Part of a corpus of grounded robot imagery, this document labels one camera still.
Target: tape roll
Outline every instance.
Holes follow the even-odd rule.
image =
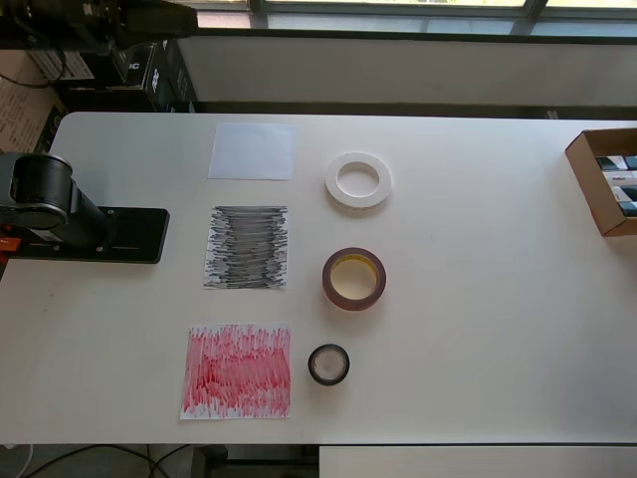
[[[345,167],[369,167],[378,176],[378,186],[368,195],[356,196],[346,192],[338,183],[338,175]],[[389,169],[377,157],[362,152],[350,152],[339,156],[328,167],[325,173],[325,186],[329,194],[339,203],[354,209],[367,209],[380,204],[391,192],[391,174]]]
[[[335,344],[320,346],[310,355],[308,369],[312,378],[325,386],[341,383],[349,372],[349,356]]]
[[[337,289],[334,284],[333,273],[336,268],[346,261],[359,261],[362,265],[368,267],[373,273],[375,283],[371,291],[365,297],[359,298],[355,296],[348,297],[341,287]],[[333,253],[322,268],[322,289],[325,291],[327,298],[336,306],[346,311],[364,311],[373,306],[380,298],[387,284],[387,274],[380,259],[371,252],[358,247],[348,247]]]

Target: brown tape roll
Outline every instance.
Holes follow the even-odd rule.
[[[361,261],[368,266],[373,272],[376,283],[369,295],[362,299],[354,299],[346,297],[339,293],[332,282],[332,272],[334,269],[345,261]],[[371,252],[358,247],[348,247],[334,252],[322,268],[322,289],[325,291],[327,298],[335,305],[346,311],[364,311],[373,306],[380,298],[385,285],[387,284],[387,274],[380,259]]]

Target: cable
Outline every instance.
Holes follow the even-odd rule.
[[[149,460],[148,460],[148,471],[150,473],[148,474],[148,477],[149,478],[155,478],[155,472],[153,471],[152,465],[150,464],[150,460],[152,458],[150,458],[150,445],[148,445],[148,444],[146,444],[146,455],[148,455],[148,458],[149,458]]]
[[[54,51],[56,52],[56,55],[58,56],[58,59],[60,60],[60,63],[62,64],[62,67],[60,68],[60,73],[58,74],[58,77],[55,78],[54,80],[52,81],[47,80],[47,83],[39,83],[39,84],[21,83],[1,73],[0,73],[0,79],[6,80],[9,83],[13,83],[14,85],[17,85],[18,87],[31,88],[34,90],[43,90],[48,88],[50,85],[57,83],[59,80],[61,80],[64,74],[67,72],[67,56],[59,48],[55,48]]]
[[[24,475],[24,472],[27,471],[27,468],[29,468],[29,465],[31,464],[32,458],[33,458],[33,445],[29,445],[29,457],[27,458],[27,461],[25,461],[22,469],[16,475],[16,478],[20,478],[22,475]]]
[[[152,473],[155,471],[155,468],[157,468],[159,471],[161,471],[161,467],[159,466],[159,463],[161,463],[163,460],[165,460],[166,458],[174,455],[175,453],[177,453],[178,451],[183,450],[184,448],[188,448],[190,445],[181,445],[178,446],[177,448],[175,448],[174,450],[172,450],[170,453],[166,453],[165,455],[163,455],[161,458],[159,458],[153,465],[152,468],[150,468],[150,474],[148,474],[148,478],[152,478]]]
[[[55,46],[54,43],[51,41],[51,39],[47,37],[45,34],[39,32],[38,30],[30,26],[29,24],[23,22],[20,16],[14,15],[11,18],[16,23],[16,25],[22,28],[25,32],[31,34],[33,37],[39,38],[45,43],[46,46],[51,47],[56,52],[56,55],[58,56],[58,59],[60,60],[60,64],[61,64],[60,73],[58,74],[58,77],[55,78],[54,80],[52,81],[47,80],[46,83],[40,83],[40,84],[18,82],[17,80],[9,78],[1,73],[0,73],[0,79],[6,80],[7,82],[17,85],[18,87],[31,88],[34,90],[43,90],[45,88],[48,88],[53,83],[57,83],[59,80],[61,80],[62,77],[64,76],[64,73],[67,71],[67,56],[64,54],[62,49],[60,49],[60,47]]]
[[[164,476],[164,478],[170,478],[168,476],[168,474],[166,473],[166,470],[164,470],[161,466],[159,466],[159,462],[155,463],[153,460],[151,460],[147,456],[145,456],[145,455],[143,455],[141,453],[137,453],[134,450],[131,450],[129,448],[126,448],[125,446],[120,446],[120,445],[89,445],[89,446],[85,446],[84,448],[80,448],[78,450],[71,451],[69,453],[65,453],[64,455],[60,455],[59,457],[57,457],[57,458],[55,458],[55,459],[53,459],[51,461],[48,461],[47,463],[42,465],[40,468],[37,468],[36,470],[32,471],[31,473],[29,473],[27,475],[24,475],[22,478],[32,478],[33,476],[37,475],[38,473],[40,473],[44,469],[49,468],[51,465],[53,465],[53,464],[55,464],[55,463],[57,463],[59,461],[62,461],[65,458],[69,458],[70,456],[77,455],[78,453],[82,453],[84,451],[91,450],[93,448],[113,448],[115,450],[125,451],[126,453],[130,453],[131,455],[138,456],[139,458],[143,458],[144,460],[148,461],[149,463],[152,463],[152,469],[154,470],[156,468],[157,470],[159,470],[159,473],[161,473]]]

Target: paper with red scribbles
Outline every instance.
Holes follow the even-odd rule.
[[[241,324],[190,330],[181,419],[288,416],[288,326]]]

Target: cardboard box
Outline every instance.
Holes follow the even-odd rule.
[[[71,112],[172,113],[176,99],[154,46],[133,49],[126,82],[122,86],[58,86],[58,94]]]
[[[22,83],[45,83],[22,51],[0,50],[0,71]],[[65,113],[53,89],[19,87],[0,79],[0,152],[48,151]]]
[[[637,234],[637,217],[624,216],[595,157],[636,153],[637,128],[586,130],[566,149],[566,157],[602,236]]]
[[[123,85],[128,74],[131,51],[112,50],[109,55],[65,52],[67,67],[60,82],[73,87]],[[53,81],[60,74],[62,63],[54,50],[35,50],[29,56],[47,80]]]

